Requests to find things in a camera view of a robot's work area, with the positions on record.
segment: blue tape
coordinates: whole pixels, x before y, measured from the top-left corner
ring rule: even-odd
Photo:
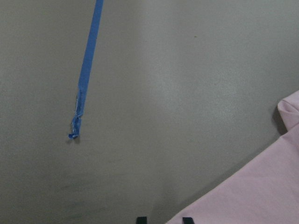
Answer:
[[[80,134],[81,116],[83,115],[84,112],[86,93],[88,88],[90,71],[92,69],[92,64],[93,64],[95,45],[97,42],[97,37],[99,32],[103,2],[104,0],[96,0],[95,7],[94,7],[93,21],[89,31],[88,42],[87,42],[83,64],[81,68],[81,73],[80,73],[80,78],[78,82],[76,110],[75,110],[75,116],[71,122],[72,133],[69,134],[70,139],[75,139]]]

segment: gray table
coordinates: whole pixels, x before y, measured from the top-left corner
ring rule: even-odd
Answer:
[[[296,0],[0,1],[0,223],[162,224],[285,132]]]

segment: pink cloth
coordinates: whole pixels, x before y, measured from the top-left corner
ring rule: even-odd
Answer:
[[[299,224],[299,91],[278,110],[288,132],[167,224]]]

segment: painter's tape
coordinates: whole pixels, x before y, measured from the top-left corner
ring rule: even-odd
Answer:
[[[85,55],[84,55],[79,83],[78,83],[76,110],[75,110],[75,116],[71,122],[72,133],[69,134],[70,139],[75,139],[76,137],[79,136],[80,133],[81,116],[83,115],[84,112],[86,93],[88,88],[90,71],[93,64],[93,54],[94,54],[95,45],[97,42],[97,37],[99,32],[103,2],[104,0],[96,0],[95,7],[94,7],[93,20],[89,31],[87,46],[85,50]]]

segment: pink fabric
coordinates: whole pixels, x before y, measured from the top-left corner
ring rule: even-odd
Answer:
[[[299,91],[278,110],[288,133],[167,224],[299,224]]]

